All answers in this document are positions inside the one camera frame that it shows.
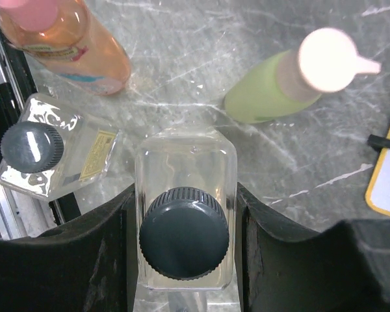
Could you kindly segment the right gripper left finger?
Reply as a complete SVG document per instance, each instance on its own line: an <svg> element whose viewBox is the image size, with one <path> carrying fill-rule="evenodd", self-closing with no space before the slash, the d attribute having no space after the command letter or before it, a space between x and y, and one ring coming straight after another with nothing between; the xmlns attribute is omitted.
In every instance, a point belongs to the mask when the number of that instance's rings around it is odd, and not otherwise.
<svg viewBox="0 0 390 312"><path fill-rule="evenodd" d="M131 311L135 190L38 237L0 240L0 311Z"/></svg>

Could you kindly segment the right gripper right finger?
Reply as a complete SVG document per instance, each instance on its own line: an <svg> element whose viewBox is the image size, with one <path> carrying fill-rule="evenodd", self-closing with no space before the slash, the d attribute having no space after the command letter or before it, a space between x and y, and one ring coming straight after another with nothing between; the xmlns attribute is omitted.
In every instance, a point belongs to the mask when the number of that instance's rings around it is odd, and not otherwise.
<svg viewBox="0 0 390 312"><path fill-rule="evenodd" d="M390 219L314 231L237 189L235 266L243 311L390 311Z"/></svg>

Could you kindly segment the clear square bottle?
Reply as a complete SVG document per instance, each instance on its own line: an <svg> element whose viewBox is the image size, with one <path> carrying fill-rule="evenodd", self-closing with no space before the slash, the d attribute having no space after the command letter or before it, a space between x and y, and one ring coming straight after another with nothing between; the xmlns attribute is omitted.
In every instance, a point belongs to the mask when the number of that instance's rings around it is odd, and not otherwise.
<svg viewBox="0 0 390 312"><path fill-rule="evenodd" d="M136 149L138 282L216 291L233 275L237 152L213 127L169 128Z"/></svg>
<svg viewBox="0 0 390 312"><path fill-rule="evenodd" d="M27 126L29 164L5 159L0 184L51 202L100 180L108 171L120 130L45 94L31 95L17 122Z"/></svg>

